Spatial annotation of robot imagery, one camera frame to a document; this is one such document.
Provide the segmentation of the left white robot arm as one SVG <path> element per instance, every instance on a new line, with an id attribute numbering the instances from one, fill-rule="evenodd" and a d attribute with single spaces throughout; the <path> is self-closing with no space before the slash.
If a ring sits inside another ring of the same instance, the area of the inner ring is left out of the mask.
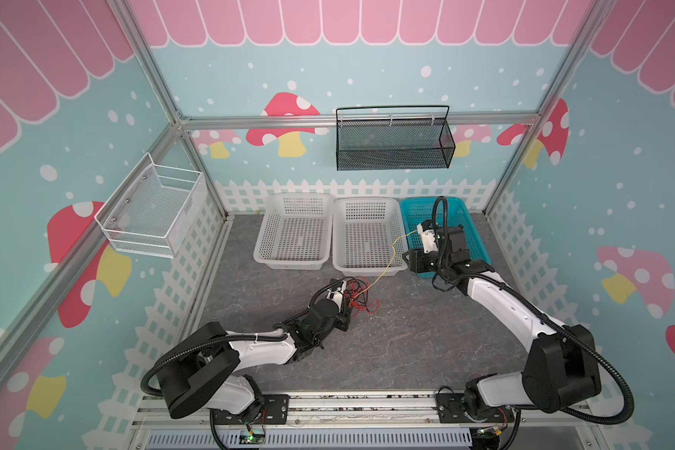
<path id="1" fill-rule="evenodd" d="M 298 362 L 322 349 L 334 330 L 346 332 L 351 320 L 351 302 L 331 291 L 271 331 L 236 333 L 210 322 L 163 354 L 140 388 L 162 398 L 172 419 L 208 408 L 251 423 L 266 400 L 254 378 L 237 373 Z"/>

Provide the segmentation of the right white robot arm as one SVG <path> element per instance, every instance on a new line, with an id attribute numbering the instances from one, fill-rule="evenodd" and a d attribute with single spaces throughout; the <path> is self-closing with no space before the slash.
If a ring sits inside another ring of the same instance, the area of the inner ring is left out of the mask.
<path id="1" fill-rule="evenodd" d="M 426 220 L 416 228 L 422 246 L 402 256 L 415 273 L 430 272 L 434 287 L 459 290 L 497 318 L 522 344 L 527 359 L 522 370 L 493 374 L 467 382 L 463 404 L 474 419 L 501 407 L 562 412 L 597 425 L 626 422 L 635 399 L 619 371 L 598 354 L 594 337 L 582 325 L 569 326 L 538 309 L 483 260 L 474 260 L 461 227 L 438 227 Z M 608 416 L 574 409 L 598 396 L 606 372 L 622 394 L 622 408 Z"/>

